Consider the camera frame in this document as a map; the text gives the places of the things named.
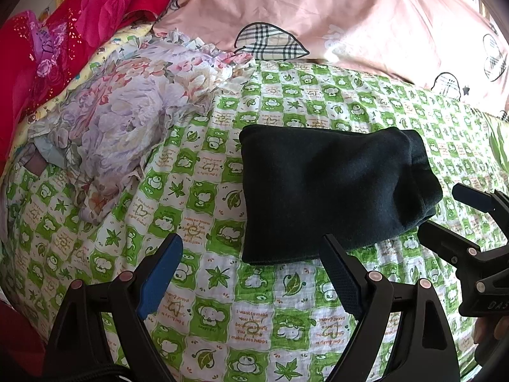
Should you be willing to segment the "right hand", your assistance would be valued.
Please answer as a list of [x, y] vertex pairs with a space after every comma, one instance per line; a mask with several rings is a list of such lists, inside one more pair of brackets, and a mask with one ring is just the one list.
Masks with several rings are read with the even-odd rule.
[[509, 316], [503, 316], [497, 322], [494, 318], [479, 317], [476, 320], [473, 340], [475, 344], [480, 344], [486, 336], [493, 336], [496, 340], [502, 340], [509, 328]]

